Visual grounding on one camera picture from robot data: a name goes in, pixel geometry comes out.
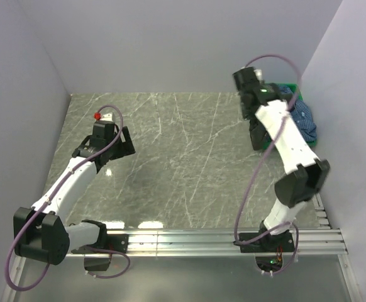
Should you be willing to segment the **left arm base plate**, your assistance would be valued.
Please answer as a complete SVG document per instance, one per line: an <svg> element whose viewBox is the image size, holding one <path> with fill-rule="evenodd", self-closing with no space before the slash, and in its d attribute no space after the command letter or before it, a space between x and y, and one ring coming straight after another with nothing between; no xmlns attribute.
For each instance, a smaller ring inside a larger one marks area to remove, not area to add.
<svg viewBox="0 0 366 302"><path fill-rule="evenodd" d="M128 238L128 234L107 234L104 242L81 246L78 249L71 250L69 254L84 257L86 274L99 279L112 279L123 275L130 268L131 260L126 254ZM117 255L126 260L125 268L109 276L99 275L99 272L106 272L111 268L111 261Z"/></svg>

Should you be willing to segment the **green plastic bin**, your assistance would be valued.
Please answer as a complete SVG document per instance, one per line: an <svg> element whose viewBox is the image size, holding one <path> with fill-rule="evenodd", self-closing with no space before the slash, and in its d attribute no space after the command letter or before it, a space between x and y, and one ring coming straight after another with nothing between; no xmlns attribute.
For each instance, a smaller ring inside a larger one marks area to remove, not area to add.
<svg viewBox="0 0 366 302"><path fill-rule="evenodd" d="M297 86L296 84L278 84L282 94L294 94ZM310 147L317 144L317 126L313 120L310 107L303 101L301 93L299 92L297 100L291 109L291 116L303 139ZM262 146L262 150L266 150L271 143L271 138L267 136L267 140Z"/></svg>

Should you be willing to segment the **blue checked long sleeve shirt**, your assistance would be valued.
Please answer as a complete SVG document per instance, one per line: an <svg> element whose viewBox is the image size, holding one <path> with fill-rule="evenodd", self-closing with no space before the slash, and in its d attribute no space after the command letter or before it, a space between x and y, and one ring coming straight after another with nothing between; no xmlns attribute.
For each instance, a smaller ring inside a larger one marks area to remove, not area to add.
<svg viewBox="0 0 366 302"><path fill-rule="evenodd" d="M291 116L297 125L303 139L309 145L317 143L317 127L313 121L312 112L309 106L303 101L301 93L291 109Z"/></svg>

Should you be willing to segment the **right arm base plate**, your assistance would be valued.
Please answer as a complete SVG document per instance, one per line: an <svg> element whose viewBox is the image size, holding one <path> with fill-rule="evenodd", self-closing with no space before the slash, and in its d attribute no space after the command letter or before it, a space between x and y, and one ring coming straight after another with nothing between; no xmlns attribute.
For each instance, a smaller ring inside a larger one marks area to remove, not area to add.
<svg viewBox="0 0 366 302"><path fill-rule="evenodd" d="M287 230L279 235L257 237L256 233L240 233L239 241L233 244L243 254L255 254L257 269L262 275L273 277L295 261L298 235L293 239L292 233Z"/></svg>

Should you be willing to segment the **black pinstripe long sleeve shirt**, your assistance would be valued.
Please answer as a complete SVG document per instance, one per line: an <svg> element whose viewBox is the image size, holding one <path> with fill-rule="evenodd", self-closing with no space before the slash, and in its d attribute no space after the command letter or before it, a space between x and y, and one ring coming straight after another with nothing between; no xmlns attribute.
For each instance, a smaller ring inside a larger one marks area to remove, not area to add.
<svg viewBox="0 0 366 302"><path fill-rule="evenodd" d="M249 121L249 132L254 151L265 150L271 143L270 136L263 124L256 118Z"/></svg>

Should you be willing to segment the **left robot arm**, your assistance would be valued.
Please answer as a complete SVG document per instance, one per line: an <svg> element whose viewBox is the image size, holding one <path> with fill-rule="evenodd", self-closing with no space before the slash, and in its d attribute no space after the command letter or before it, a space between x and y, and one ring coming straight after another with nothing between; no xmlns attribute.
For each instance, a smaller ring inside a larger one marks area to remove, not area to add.
<svg viewBox="0 0 366 302"><path fill-rule="evenodd" d="M20 207L14 214L15 254L58 265L68 252L84 246L94 253L105 251L109 243L105 223L83 220L66 226L65 220L109 161L134 153L127 126L119 128L112 121L96 121L91 135L73 151L53 186L30 208Z"/></svg>

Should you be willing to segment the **aluminium mounting rail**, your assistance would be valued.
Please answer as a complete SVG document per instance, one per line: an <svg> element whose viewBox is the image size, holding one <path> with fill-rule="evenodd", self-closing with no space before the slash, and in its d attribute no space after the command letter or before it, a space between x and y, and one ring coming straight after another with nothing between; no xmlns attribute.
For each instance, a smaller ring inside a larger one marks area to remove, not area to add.
<svg viewBox="0 0 366 302"><path fill-rule="evenodd" d="M128 234L127 256L143 255L154 257L188 256L199 257L202 255L229 255L233 252L241 253L240 248L233 243L237 233L256 233L258 231L235 228L232 232L217 230L166 230L161 228L148 228L146 230L122 230L108 228L107 234ZM295 219L291 223L289 231L293 239L298 235L298 249L295 261L299 255L335 254L338 256L345 284L352 301L361 301L358 285L352 268L348 261L348 250L340 230L333 229L328 223L319 228L300 230ZM18 284L26 259L15 254L14 238L6 259L4 278L6 289L3 293L3 301L12 301L17 292L25 292L26 287Z"/></svg>

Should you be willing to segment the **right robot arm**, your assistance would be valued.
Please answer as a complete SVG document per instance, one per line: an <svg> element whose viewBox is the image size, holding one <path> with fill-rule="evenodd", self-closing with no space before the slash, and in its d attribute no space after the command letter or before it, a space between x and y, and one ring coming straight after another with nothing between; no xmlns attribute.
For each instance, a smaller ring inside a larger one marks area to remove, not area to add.
<svg viewBox="0 0 366 302"><path fill-rule="evenodd" d="M291 116L294 96L284 94L277 84L265 83L261 71L244 67L233 74L244 119L250 124L254 150L271 139L282 160L285 174L274 185L275 203L261 222L254 239L237 233L235 243L271 252L283 244L300 210L318 194L330 171L327 160L311 150Z"/></svg>

